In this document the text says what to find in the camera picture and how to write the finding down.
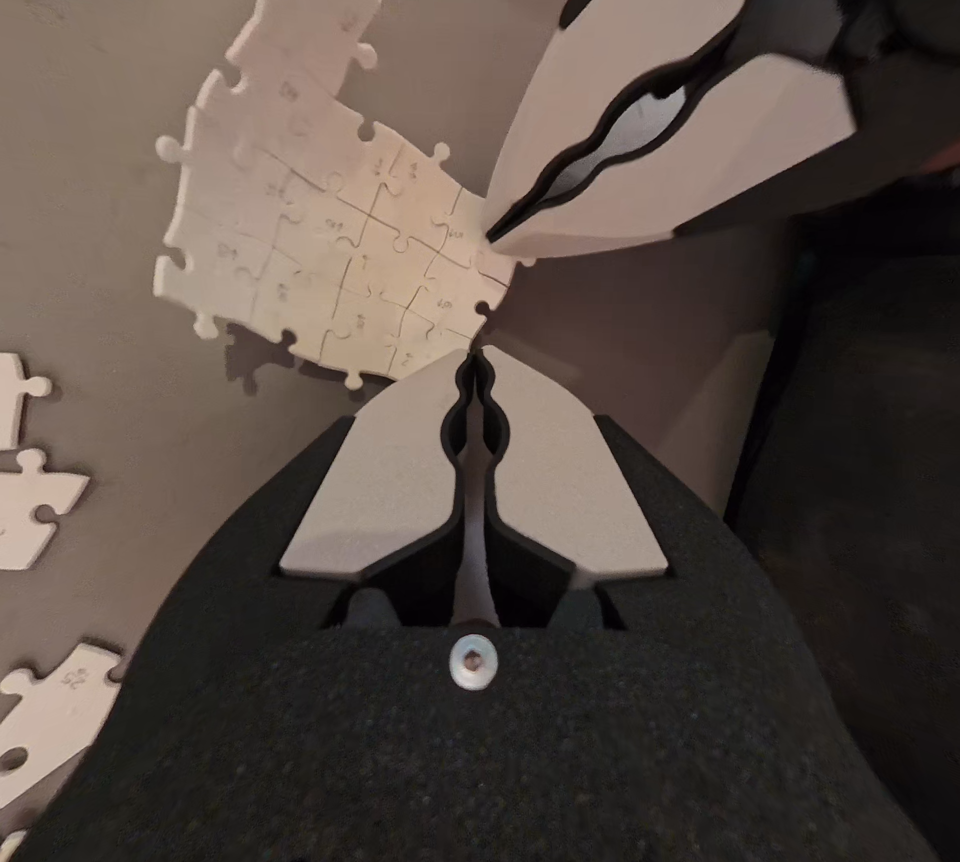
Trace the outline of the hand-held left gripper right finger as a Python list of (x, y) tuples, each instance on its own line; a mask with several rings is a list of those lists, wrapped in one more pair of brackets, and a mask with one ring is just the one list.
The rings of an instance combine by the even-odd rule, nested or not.
[(502, 626), (546, 626), (570, 592), (666, 574), (667, 557), (594, 413), (503, 350), (476, 352), (486, 573)]

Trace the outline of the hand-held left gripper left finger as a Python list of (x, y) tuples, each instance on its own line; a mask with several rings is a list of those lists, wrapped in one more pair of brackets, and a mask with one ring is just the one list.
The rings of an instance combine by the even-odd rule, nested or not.
[(356, 412), (279, 560), (282, 574), (384, 592), (406, 626), (450, 624), (472, 359), (456, 349)]

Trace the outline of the pile of white puzzle pieces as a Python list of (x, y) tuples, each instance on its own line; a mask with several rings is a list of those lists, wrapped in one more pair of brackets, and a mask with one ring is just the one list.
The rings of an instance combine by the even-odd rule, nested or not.
[(89, 477), (49, 469), (42, 448), (23, 442), (30, 401), (53, 382), (14, 351), (1, 355), (2, 570), (2, 860), (10, 860), (31, 824), (29, 793), (70, 768), (92, 745), (121, 688), (121, 654), (78, 640), (54, 666), (27, 661), (12, 597), (87, 492)]

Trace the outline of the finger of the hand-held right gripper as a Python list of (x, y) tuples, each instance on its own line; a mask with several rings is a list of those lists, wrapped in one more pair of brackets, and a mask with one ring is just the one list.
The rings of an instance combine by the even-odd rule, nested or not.
[(646, 145), (601, 160), (565, 192), (505, 214), (487, 240), (522, 259), (664, 241), (856, 130), (840, 73), (781, 53), (757, 55), (686, 100)]
[(533, 236), (537, 202), (651, 83), (697, 63), (746, 0), (566, 0), (515, 112), (483, 211), (489, 240)]

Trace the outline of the curved assembled puzzle section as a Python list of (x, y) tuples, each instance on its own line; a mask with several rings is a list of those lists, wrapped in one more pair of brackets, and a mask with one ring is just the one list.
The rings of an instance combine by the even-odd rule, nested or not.
[(467, 349), (518, 264), (481, 224), (484, 198), (449, 175), (445, 143), (425, 153), (339, 100), (352, 66), (374, 69), (365, 41), (381, 0), (255, 0), (188, 107), (182, 140), (155, 149), (179, 168), (174, 213), (152, 293), (295, 359), (399, 380)]

